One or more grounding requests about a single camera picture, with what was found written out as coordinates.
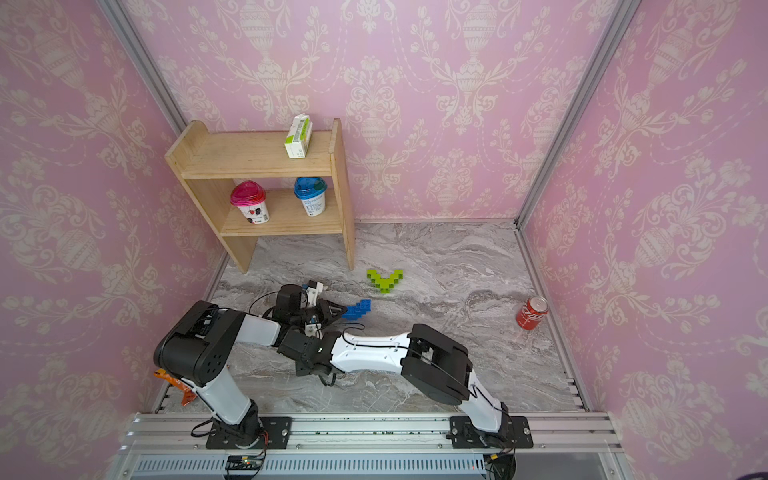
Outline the blue large lego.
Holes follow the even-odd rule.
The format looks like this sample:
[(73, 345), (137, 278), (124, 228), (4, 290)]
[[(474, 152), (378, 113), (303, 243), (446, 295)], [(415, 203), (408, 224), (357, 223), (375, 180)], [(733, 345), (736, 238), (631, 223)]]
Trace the blue large lego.
[(350, 306), (342, 317), (346, 320), (356, 321), (366, 314), (366, 311), (358, 306)]

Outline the green lego pair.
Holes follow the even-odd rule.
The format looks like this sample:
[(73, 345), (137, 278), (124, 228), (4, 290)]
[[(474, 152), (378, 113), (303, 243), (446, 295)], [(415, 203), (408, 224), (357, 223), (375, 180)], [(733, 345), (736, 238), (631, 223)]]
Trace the green lego pair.
[(373, 286), (380, 293), (387, 293), (388, 288), (382, 283), (380, 274), (375, 269), (368, 269), (366, 271), (367, 278), (372, 282)]

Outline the green long lego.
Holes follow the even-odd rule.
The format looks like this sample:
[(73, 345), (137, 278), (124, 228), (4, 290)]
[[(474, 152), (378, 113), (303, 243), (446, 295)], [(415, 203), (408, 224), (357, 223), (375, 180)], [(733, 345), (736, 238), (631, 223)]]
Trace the green long lego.
[(389, 293), (398, 284), (397, 279), (393, 278), (381, 278), (378, 281), (378, 289), (382, 294)]

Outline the green small lego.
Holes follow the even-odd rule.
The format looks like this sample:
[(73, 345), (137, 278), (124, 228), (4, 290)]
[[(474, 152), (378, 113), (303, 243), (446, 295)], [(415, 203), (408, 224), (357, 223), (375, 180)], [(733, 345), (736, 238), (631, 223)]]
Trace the green small lego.
[(390, 279), (390, 280), (391, 280), (391, 281), (392, 281), (394, 284), (397, 284), (397, 283), (399, 283), (399, 282), (400, 282), (400, 281), (403, 279), (403, 276), (404, 276), (404, 272), (403, 272), (403, 270), (402, 270), (402, 269), (396, 269), (396, 270), (395, 270), (395, 271), (394, 271), (394, 272), (393, 272), (393, 273), (390, 275), (389, 279)]

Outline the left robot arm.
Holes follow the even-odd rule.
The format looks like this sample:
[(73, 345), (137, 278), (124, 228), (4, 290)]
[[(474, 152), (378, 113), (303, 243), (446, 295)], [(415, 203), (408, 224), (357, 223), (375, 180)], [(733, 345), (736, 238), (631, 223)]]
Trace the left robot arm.
[(155, 365), (191, 389), (212, 412), (207, 446), (242, 449), (265, 446), (268, 432), (254, 400), (237, 386), (228, 359), (237, 343), (274, 348), (294, 361), (296, 375), (314, 375), (335, 383), (339, 369), (330, 362), (337, 332), (323, 329), (347, 312), (343, 305), (321, 299), (322, 287), (287, 284), (274, 294), (275, 305), (261, 315), (196, 302), (159, 342)]

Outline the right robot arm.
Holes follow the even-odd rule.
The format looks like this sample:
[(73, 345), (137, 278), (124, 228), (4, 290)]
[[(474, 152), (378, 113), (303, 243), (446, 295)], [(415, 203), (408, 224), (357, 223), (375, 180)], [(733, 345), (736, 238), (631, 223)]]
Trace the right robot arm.
[(277, 352), (295, 362), (298, 376), (398, 374), (431, 400), (459, 408), (492, 445), (510, 449), (517, 444), (506, 405), (483, 386), (467, 348), (426, 324), (379, 337), (343, 330), (315, 338), (292, 329)]

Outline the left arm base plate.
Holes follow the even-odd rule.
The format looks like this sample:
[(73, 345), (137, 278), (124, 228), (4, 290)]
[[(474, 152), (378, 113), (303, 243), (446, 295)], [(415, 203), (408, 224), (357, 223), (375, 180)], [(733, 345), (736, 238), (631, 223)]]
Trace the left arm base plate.
[(243, 425), (228, 425), (212, 418), (211, 433), (206, 440), (209, 450), (256, 449), (285, 450), (291, 435), (292, 418), (260, 417)]

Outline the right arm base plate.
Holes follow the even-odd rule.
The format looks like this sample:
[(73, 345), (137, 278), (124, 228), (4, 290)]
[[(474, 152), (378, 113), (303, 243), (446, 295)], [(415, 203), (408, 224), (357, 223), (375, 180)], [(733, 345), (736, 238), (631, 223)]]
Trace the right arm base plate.
[(455, 449), (532, 449), (532, 429), (524, 416), (502, 416), (500, 429), (486, 432), (476, 428), (469, 417), (449, 418), (449, 432)]

